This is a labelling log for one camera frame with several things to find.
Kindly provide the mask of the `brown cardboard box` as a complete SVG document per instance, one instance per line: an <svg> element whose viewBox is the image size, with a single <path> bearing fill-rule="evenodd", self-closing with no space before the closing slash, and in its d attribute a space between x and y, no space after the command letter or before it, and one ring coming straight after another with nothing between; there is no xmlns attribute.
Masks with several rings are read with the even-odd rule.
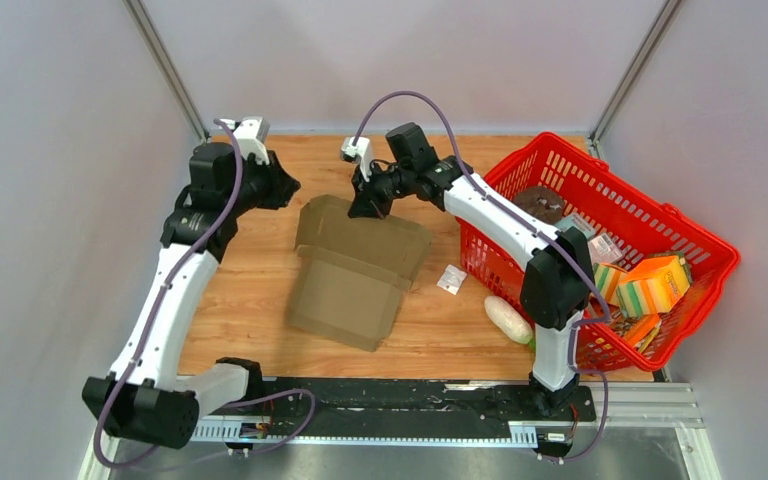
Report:
<svg viewBox="0 0 768 480"><path fill-rule="evenodd" d="M429 255L432 233L397 216L351 218L350 202L320 195L302 207L295 238L300 269L285 308L288 325L373 352L388 337Z"/></svg>

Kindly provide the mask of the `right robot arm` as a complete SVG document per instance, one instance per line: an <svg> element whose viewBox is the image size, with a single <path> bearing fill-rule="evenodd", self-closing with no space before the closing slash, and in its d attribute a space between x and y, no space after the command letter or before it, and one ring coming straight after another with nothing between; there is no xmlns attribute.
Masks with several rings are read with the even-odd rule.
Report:
<svg viewBox="0 0 768 480"><path fill-rule="evenodd" d="M594 288L586 236L517 209L457 153L439 157L413 122L385 139L394 157L386 166L377 164L366 137L356 134L341 145L341 158L355 166L349 217L384 219L394 200L415 196L476 228L506 253L523 272L519 302L535 327L527 399L539 416L558 417L578 386L573 330Z"/></svg>

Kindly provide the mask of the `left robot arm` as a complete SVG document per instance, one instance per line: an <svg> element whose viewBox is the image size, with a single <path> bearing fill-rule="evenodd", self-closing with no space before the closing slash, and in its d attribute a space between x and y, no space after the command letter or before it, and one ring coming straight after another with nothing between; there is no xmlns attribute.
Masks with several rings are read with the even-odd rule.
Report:
<svg viewBox="0 0 768 480"><path fill-rule="evenodd" d="M228 404L243 415L264 405L255 361L222 357L186 379L179 379L177 367L238 218L252 209L284 208L300 188L259 140L243 140L238 149L200 145L189 174L164 221L157 271L137 323L108 373L88 378L82 390L97 433L171 449L185 446L201 418Z"/></svg>

